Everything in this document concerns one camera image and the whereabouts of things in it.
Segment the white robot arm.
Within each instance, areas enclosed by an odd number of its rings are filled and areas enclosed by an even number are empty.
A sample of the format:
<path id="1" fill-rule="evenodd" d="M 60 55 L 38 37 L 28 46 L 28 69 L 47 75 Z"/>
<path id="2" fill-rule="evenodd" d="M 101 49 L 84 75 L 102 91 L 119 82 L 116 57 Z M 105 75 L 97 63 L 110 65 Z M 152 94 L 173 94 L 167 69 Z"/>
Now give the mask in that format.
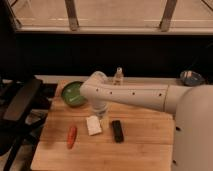
<path id="1" fill-rule="evenodd" d="M 173 115 L 171 171 L 213 171 L 213 85 L 112 85 L 96 71 L 80 93 L 98 116 L 105 114 L 109 101 Z"/>

